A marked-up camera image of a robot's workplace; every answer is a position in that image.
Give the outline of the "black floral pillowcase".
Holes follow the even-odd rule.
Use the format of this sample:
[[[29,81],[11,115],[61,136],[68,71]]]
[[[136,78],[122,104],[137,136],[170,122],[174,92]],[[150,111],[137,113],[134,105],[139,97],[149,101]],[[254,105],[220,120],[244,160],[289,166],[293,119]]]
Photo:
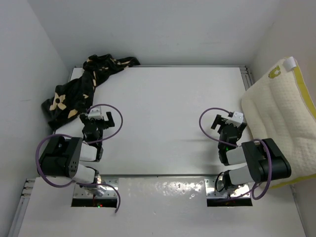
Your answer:
[[[83,64],[83,74],[66,84],[57,85],[54,96],[42,103],[49,127],[57,130],[85,113],[93,104],[98,86],[110,76],[138,65],[140,62],[136,57],[115,59],[111,54],[89,56]]]

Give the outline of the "cream yellow pillow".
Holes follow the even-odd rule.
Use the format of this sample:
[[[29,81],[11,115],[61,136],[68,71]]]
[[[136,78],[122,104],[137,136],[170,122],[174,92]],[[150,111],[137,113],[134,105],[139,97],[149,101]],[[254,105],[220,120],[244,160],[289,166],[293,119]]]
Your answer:
[[[289,161],[279,188],[316,176],[316,107],[294,57],[280,59],[246,90],[241,107],[253,138],[272,138]]]

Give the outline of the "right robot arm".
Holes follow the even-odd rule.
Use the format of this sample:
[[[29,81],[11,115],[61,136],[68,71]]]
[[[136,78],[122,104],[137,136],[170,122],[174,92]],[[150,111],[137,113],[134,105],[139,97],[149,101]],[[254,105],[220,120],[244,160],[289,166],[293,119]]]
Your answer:
[[[218,154],[225,166],[242,164],[243,167],[223,172],[220,190],[232,189],[250,182],[266,182],[289,178],[291,166],[273,139],[243,142],[237,147],[246,123],[234,125],[231,119],[217,115],[211,129],[219,126]]]

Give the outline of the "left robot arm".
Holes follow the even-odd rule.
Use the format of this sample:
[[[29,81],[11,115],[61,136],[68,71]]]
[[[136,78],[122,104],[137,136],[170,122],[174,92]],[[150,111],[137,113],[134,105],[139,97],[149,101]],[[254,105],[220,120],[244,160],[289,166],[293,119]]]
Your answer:
[[[115,122],[111,112],[106,112],[105,117],[100,112],[89,112],[79,118],[83,123],[83,137],[51,138],[39,158],[39,164],[46,176],[67,177],[78,183],[95,184],[98,171],[79,162],[101,160],[103,131],[114,127]]]

